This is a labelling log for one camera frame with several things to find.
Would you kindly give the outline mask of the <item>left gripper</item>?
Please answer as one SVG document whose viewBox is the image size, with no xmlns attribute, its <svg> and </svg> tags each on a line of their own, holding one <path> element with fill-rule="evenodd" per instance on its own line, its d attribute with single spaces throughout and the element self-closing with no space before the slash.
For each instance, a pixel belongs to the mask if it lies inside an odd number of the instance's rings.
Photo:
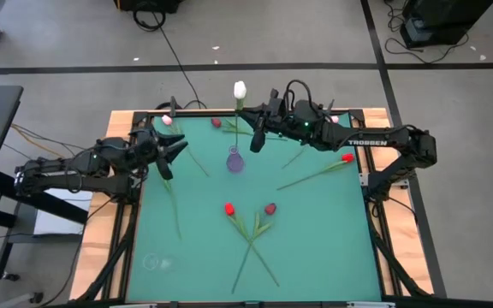
<svg viewBox="0 0 493 308">
<path fill-rule="evenodd" d="M 165 180 L 173 178 L 169 164 L 188 146 L 184 134 L 165 134 L 152 128 L 139 128 L 130 134 L 135 143 L 131 146 L 130 169 L 144 168 L 155 163 Z"/>
</svg>

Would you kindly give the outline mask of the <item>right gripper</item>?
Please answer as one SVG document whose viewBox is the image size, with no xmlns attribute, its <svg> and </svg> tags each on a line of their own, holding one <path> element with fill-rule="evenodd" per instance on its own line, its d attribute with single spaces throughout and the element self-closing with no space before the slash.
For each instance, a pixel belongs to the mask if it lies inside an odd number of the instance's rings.
<svg viewBox="0 0 493 308">
<path fill-rule="evenodd" d="M 266 132 L 275 132 L 288 116 L 288 104 L 283 98 L 278 97 L 279 92 L 273 88 L 270 91 L 270 99 L 267 104 L 262 103 L 256 107 L 244 107 L 238 112 L 240 117 L 246 117 L 246 122 L 253 128 L 253 137 L 250 150 L 259 153 L 265 143 Z"/>
</svg>

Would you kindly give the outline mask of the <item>pink tulip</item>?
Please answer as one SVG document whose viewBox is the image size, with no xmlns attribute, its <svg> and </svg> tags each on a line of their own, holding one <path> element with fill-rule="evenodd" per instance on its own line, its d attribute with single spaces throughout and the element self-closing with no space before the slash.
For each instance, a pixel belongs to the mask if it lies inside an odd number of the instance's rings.
<svg viewBox="0 0 493 308">
<path fill-rule="evenodd" d="M 338 123 L 339 122 L 339 116 L 338 115 L 333 115 L 331 117 L 331 121 L 333 123 Z M 283 166 L 282 168 L 285 169 L 287 168 L 288 165 L 290 165 L 294 160 L 296 160 L 299 156 L 302 155 L 302 153 L 306 150 L 306 146 L 302 145 L 300 149 L 294 154 L 293 157 L 291 157 Z"/>
<path fill-rule="evenodd" d="M 172 134 L 183 134 L 180 125 L 177 120 L 174 120 L 169 115 L 163 115 L 161 118 L 162 123 L 169 128 L 169 131 Z M 189 147 L 186 148 L 187 154 L 191 157 L 191 159 L 196 163 L 196 165 L 201 169 L 201 171 L 205 174 L 205 176 L 209 177 L 207 170 L 202 166 L 199 160 L 194 156 L 191 149 Z"/>
</svg>

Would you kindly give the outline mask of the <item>purple glass vase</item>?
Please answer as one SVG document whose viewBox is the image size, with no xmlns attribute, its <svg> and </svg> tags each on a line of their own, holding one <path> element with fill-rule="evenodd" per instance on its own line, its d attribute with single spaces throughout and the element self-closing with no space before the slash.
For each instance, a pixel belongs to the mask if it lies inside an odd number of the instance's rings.
<svg viewBox="0 0 493 308">
<path fill-rule="evenodd" d="M 231 173 L 240 173 L 245 166 L 244 160 L 239 153 L 237 145 L 231 145 L 229 147 L 229 156 L 226 161 L 227 168 Z"/>
</svg>

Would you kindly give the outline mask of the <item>clear glass vase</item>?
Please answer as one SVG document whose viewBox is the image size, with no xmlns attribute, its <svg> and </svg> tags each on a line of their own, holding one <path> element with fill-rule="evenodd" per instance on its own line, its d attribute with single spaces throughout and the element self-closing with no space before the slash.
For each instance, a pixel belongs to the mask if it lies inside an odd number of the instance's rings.
<svg viewBox="0 0 493 308">
<path fill-rule="evenodd" d="M 175 267 L 175 258 L 169 254 L 148 253 L 142 259 L 145 270 L 168 272 Z"/>
</svg>

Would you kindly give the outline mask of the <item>white board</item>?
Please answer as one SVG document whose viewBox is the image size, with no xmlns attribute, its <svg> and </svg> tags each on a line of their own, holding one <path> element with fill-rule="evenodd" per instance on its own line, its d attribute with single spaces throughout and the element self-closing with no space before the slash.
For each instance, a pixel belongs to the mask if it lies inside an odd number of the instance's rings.
<svg viewBox="0 0 493 308">
<path fill-rule="evenodd" d="M 68 203 L 68 206 L 58 205 L 53 210 L 53 205 L 49 204 L 46 206 L 47 210 L 37 210 L 33 234 L 82 234 L 84 223 L 76 221 L 72 217 L 75 217 L 75 212 L 82 210 L 86 214 L 80 214 L 80 217 L 88 216 L 93 193 L 88 191 L 72 193 L 68 189 L 57 188 L 51 188 L 45 192 Z"/>
</svg>

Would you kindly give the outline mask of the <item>green table mat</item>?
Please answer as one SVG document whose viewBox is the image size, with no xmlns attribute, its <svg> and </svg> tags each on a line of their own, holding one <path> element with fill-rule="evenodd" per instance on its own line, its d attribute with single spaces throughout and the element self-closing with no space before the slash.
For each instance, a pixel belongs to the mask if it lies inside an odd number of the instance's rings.
<svg viewBox="0 0 493 308">
<path fill-rule="evenodd" d="M 207 117 L 177 120 L 194 156 L 172 163 L 182 240 L 156 168 L 144 184 L 127 299 L 155 301 L 379 300 L 380 287 L 355 163 L 278 190 L 337 162 L 340 152 L 269 135 L 259 153 L 239 137 L 245 166 L 229 172 L 235 139 Z M 175 267 L 149 271 L 148 253 L 169 254 Z"/>
</svg>

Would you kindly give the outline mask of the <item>black equipment base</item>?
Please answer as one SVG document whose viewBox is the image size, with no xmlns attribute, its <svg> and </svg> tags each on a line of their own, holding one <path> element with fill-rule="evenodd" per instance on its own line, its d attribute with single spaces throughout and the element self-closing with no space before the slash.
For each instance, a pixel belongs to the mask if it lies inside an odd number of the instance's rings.
<svg viewBox="0 0 493 308">
<path fill-rule="evenodd" d="M 174 14 L 184 0 L 112 0 L 121 11 L 155 11 Z"/>
</svg>

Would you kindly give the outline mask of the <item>black equipment case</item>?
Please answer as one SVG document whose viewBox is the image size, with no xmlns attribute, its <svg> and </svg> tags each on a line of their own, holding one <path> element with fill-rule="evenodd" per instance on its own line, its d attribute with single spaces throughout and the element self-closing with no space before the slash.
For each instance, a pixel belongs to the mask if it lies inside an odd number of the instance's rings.
<svg viewBox="0 0 493 308">
<path fill-rule="evenodd" d="M 406 0 L 401 37 L 407 48 L 455 45 L 493 0 Z"/>
</svg>

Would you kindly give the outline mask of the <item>black aluminium rig frame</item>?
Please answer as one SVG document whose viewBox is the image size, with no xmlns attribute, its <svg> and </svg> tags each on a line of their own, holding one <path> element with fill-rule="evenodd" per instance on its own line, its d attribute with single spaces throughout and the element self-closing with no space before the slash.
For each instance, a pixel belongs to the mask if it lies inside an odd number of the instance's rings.
<svg viewBox="0 0 493 308">
<path fill-rule="evenodd" d="M 105 137 L 126 137 L 126 133 L 140 125 L 142 127 L 147 120 L 153 120 L 155 116 L 162 116 L 167 110 L 113 110 Z M 178 116 L 209 116 L 223 117 L 225 109 L 213 110 L 182 110 L 177 111 Z M 384 108 L 365 109 L 334 109 L 333 114 L 349 114 L 354 127 L 388 127 L 390 125 L 387 111 Z M 391 149 L 380 148 L 368 150 L 363 148 L 355 150 L 360 155 L 358 169 L 360 173 L 371 173 L 383 170 L 398 154 Z M 369 203 L 371 219 L 380 238 L 387 245 L 389 252 L 393 252 L 397 262 L 401 263 L 412 281 L 419 288 L 433 297 L 446 298 L 446 290 L 443 284 L 441 270 L 438 265 L 431 231 L 425 212 L 423 200 L 417 178 L 412 174 L 408 183 L 392 187 L 389 199 L 378 205 Z M 129 222 L 129 214 L 132 205 L 117 205 L 109 203 L 92 219 L 94 227 L 86 228 L 84 239 L 81 243 L 78 261 L 74 270 L 73 282 L 69 300 L 73 301 L 86 292 L 88 286 L 95 280 L 96 275 L 109 259 L 113 246 L 121 240 L 126 231 L 125 223 Z M 120 257 L 115 269 L 111 271 L 106 285 L 95 296 L 95 300 L 119 297 L 120 287 L 125 287 L 125 257 Z M 384 258 L 381 251 L 377 250 L 377 267 L 381 270 L 379 282 L 383 284 L 383 294 L 398 297 L 412 297 L 403 282 L 399 282 L 399 276 L 395 269 L 391 269 L 389 261 Z"/>
</svg>

